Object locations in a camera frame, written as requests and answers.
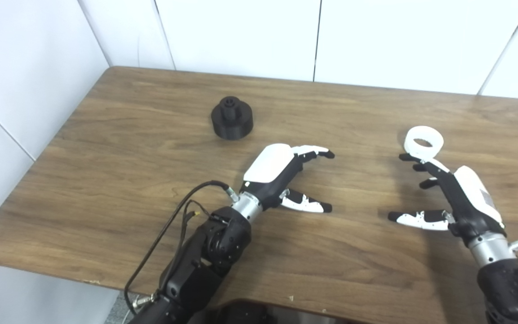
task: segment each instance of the floor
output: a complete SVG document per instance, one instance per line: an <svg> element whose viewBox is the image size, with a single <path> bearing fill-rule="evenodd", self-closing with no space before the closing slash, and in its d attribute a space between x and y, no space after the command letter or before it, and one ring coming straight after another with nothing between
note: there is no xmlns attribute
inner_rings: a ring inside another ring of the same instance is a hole
<svg viewBox="0 0 518 324"><path fill-rule="evenodd" d="M130 293L129 298L131 300L135 300L137 295L135 293ZM104 324L126 324L131 320L131 318L133 318L133 315L129 313L129 308L127 308L127 304L125 304L123 292L120 292Z"/></svg>
<svg viewBox="0 0 518 324"><path fill-rule="evenodd" d="M131 300L135 300L138 295L134 293L130 293L129 297ZM123 293L119 293L115 304L113 304L113 308L111 309L111 313L105 320L105 324L127 324L133 315L129 314L127 308L127 304L125 304L125 300L123 299ZM345 324L343 320L327 318L318 315L307 314L304 312L297 312L294 310L289 310L285 308L279 307L270 307L269 313L279 320L279 324ZM201 319L194 318L189 322L189 324L198 324L201 322Z"/></svg>

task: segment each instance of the fingertip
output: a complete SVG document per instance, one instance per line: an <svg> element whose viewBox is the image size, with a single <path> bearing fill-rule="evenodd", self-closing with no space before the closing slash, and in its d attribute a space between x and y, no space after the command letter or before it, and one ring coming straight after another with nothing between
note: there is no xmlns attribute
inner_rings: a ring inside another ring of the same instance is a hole
<svg viewBox="0 0 518 324"><path fill-rule="evenodd" d="M394 221L396 223L397 219L399 219L401 215L403 215L403 213L399 213L398 211L391 211L387 216L387 219L389 219L390 221Z"/></svg>
<svg viewBox="0 0 518 324"><path fill-rule="evenodd" d="M321 202L321 207L323 207L323 213L330 213L333 211L333 205L326 202Z"/></svg>

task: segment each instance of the black robotic finger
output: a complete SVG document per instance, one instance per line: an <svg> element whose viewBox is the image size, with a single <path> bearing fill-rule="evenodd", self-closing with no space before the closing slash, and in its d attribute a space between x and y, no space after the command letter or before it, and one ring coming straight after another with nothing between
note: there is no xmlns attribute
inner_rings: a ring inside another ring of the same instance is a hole
<svg viewBox="0 0 518 324"><path fill-rule="evenodd" d="M426 179L425 181L419 183L419 188L421 188L421 189L429 189L434 186L438 186L437 178Z"/></svg>
<svg viewBox="0 0 518 324"><path fill-rule="evenodd" d="M399 160L401 160L401 161L415 161L415 162L420 162L421 161L420 158L416 158L414 156L411 156L411 154L409 154L409 153L401 153L401 154L399 154Z"/></svg>
<svg viewBox="0 0 518 324"><path fill-rule="evenodd" d="M415 170L416 172L427 172L425 164L421 163L413 164L413 170Z"/></svg>

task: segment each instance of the wooden table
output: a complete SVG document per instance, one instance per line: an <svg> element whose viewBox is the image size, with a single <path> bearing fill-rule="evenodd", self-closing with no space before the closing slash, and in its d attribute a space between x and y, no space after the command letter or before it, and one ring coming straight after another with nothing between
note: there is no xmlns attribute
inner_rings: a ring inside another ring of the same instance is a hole
<svg viewBox="0 0 518 324"><path fill-rule="evenodd" d="M240 141L210 124L228 95L253 108ZM0 208L0 265L123 289L192 187L238 188L266 145L312 144L337 158L312 160L292 187L333 213L263 213L212 306L245 299L373 324L483 323L461 241L387 221L389 211L447 206L397 159L416 125L442 133L449 168L479 173L518 239L518 100L113 67ZM196 199L229 203L217 189ZM152 293L178 236L175 222L133 291Z"/></svg>

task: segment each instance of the robotic finger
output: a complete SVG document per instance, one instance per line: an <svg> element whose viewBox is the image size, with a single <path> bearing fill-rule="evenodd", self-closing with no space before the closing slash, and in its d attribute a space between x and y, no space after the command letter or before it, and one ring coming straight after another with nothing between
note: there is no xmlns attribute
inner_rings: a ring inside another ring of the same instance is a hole
<svg viewBox="0 0 518 324"><path fill-rule="evenodd" d="M289 209L311 213L330 213L333 206L330 203L320 202L293 189L287 189L281 205Z"/></svg>
<svg viewBox="0 0 518 324"><path fill-rule="evenodd" d="M416 211L412 213L401 213L392 211L388 215L390 221L401 225L422 228L424 230L448 230L452 217L444 209L437 211Z"/></svg>
<svg viewBox="0 0 518 324"><path fill-rule="evenodd" d="M301 162L308 162L313 160L313 158L317 158L317 156L325 156L326 158L334 158L335 154L329 151L329 149L315 146L315 145L302 145L295 146L291 148L293 154L296 154L301 160Z"/></svg>

